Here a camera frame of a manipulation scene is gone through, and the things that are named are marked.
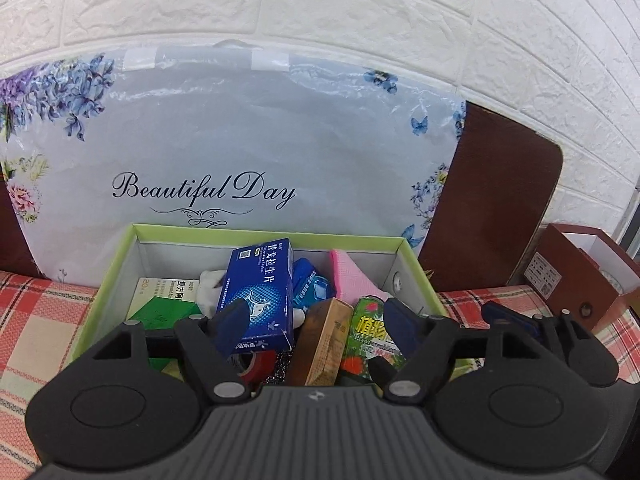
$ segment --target blue medicine box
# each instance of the blue medicine box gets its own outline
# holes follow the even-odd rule
[[[287,352],[293,343],[293,251],[288,238],[231,253],[217,312],[244,298],[250,323],[237,352]]]

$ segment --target white brick wall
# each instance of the white brick wall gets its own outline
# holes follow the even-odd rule
[[[83,50],[237,38],[457,91],[561,145],[547,221],[611,233],[640,176],[640,0],[0,0],[0,74]]]

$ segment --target green package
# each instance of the green package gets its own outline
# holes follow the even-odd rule
[[[174,323],[191,314],[200,314],[200,309],[191,301],[170,300],[169,298],[151,298],[131,318],[141,321],[146,330],[155,328],[173,328]],[[155,370],[162,370],[171,359],[150,358],[149,364]]]
[[[405,362],[385,330],[384,301],[375,296],[360,298],[353,309],[349,338],[340,363],[340,384],[370,383],[367,359],[382,356],[396,369]]]

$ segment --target white poster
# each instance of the white poster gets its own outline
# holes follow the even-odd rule
[[[0,160],[40,269],[97,286],[132,222],[405,236],[418,250],[465,102],[250,48],[105,52],[0,80]]]

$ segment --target plaid tablecloth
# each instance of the plaid tablecloth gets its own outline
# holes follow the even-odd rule
[[[0,479],[38,457],[24,429],[31,397],[65,366],[96,290],[0,271]]]
[[[487,301],[496,301],[529,317],[537,313],[551,316],[542,298],[528,285],[458,290],[438,296],[449,315],[470,328],[489,328],[480,315],[480,307]],[[629,383],[640,382],[640,326],[631,311],[627,310],[596,336],[618,360],[618,377]]]

